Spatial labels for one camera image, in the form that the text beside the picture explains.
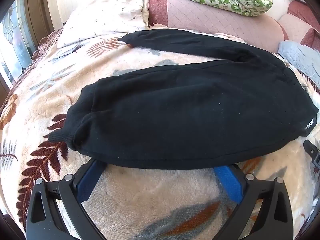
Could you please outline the black pants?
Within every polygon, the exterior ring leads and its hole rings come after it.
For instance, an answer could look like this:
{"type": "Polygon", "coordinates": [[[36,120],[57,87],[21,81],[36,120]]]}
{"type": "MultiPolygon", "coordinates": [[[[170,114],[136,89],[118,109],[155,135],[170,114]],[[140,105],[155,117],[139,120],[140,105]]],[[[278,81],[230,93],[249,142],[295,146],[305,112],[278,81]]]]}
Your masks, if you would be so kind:
{"type": "Polygon", "coordinates": [[[122,167],[191,170],[272,153],[316,124],[318,108],[268,51],[175,29],[120,40],[209,61],[145,68],[84,87],[50,142],[122,167]]]}

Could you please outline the floral fleece blanket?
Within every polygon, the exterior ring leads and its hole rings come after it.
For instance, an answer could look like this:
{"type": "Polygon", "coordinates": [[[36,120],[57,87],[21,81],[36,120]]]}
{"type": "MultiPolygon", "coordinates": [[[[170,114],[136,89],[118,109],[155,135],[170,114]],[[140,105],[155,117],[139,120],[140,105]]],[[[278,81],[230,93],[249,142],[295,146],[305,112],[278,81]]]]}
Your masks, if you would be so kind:
{"type": "MultiPolygon", "coordinates": [[[[103,77],[204,57],[130,49],[117,34],[84,41],[64,30],[45,37],[1,108],[1,200],[24,229],[38,178],[62,179],[88,157],[47,137],[65,122],[86,85],[103,77]]],[[[107,239],[210,239],[235,208],[212,170],[159,171],[108,166],[84,207],[107,239]]]]}

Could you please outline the cream floral pillow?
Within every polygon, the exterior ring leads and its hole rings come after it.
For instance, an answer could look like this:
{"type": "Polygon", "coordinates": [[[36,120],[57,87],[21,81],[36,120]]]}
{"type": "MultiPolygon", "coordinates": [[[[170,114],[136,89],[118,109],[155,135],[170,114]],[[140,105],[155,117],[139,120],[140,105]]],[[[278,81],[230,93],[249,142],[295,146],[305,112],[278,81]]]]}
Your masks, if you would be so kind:
{"type": "Polygon", "coordinates": [[[57,48],[102,35],[146,30],[148,19],[149,0],[93,2],[71,13],[57,39],[57,48]]]}

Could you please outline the pink quilted headboard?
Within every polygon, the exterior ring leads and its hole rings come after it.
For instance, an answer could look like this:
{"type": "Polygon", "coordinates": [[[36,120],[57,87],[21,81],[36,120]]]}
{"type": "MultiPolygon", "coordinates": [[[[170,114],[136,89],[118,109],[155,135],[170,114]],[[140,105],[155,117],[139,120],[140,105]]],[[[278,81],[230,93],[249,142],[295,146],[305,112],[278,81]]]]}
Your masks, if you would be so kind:
{"type": "Polygon", "coordinates": [[[241,16],[190,0],[149,0],[149,24],[206,34],[232,35],[273,53],[285,40],[319,49],[319,32],[288,13],[275,20],[266,14],[241,16]]]}

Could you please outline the stained glass window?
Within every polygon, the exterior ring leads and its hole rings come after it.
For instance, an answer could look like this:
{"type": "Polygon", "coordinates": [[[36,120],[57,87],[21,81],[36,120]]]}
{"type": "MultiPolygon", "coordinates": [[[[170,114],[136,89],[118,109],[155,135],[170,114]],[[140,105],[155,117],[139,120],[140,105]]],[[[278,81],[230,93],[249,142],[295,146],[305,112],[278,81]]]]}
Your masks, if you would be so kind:
{"type": "Polygon", "coordinates": [[[11,88],[32,62],[31,38],[24,0],[14,0],[1,20],[1,76],[11,88]]]}

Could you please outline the light blue quilted cloth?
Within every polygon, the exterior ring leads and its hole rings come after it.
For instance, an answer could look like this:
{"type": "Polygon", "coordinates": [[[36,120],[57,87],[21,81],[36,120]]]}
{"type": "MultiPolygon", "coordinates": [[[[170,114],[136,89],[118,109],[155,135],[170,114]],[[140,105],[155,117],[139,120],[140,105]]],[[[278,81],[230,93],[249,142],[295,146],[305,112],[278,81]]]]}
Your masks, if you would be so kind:
{"type": "Polygon", "coordinates": [[[319,90],[319,51],[287,40],[280,42],[278,54],[309,77],[319,90]]]}

